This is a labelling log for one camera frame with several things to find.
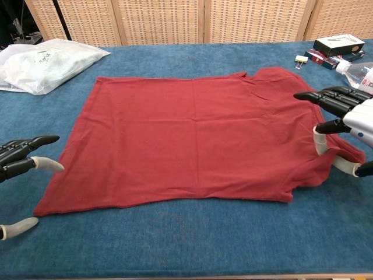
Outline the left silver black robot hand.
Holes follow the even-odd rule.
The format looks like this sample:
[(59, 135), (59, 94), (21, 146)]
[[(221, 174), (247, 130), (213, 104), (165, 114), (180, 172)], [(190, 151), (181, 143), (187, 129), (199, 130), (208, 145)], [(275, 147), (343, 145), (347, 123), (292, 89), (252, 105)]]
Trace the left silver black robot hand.
[[(64, 166), (48, 157), (30, 156), (29, 153), (59, 140), (57, 135), (43, 135), (33, 139), (16, 139), (1, 145), (1, 182), (26, 173), (30, 169), (44, 169), (54, 173), (64, 171)], [(1, 240), (16, 237), (38, 224), (30, 217), (12, 225), (1, 225)]]

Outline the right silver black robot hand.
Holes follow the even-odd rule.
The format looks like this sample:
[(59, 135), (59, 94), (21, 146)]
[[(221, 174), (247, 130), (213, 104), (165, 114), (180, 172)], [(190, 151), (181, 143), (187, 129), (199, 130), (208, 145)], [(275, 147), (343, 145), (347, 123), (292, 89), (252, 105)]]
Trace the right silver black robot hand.
[(319, 155), (328, 149), (326, 136), (348, 133), (372, 147), (372, 96), (357, 89), (332, 86), (318, 92), (293, 94), (298, 100), (318, 105), (337, 119), (313, 127), (315, 149)]

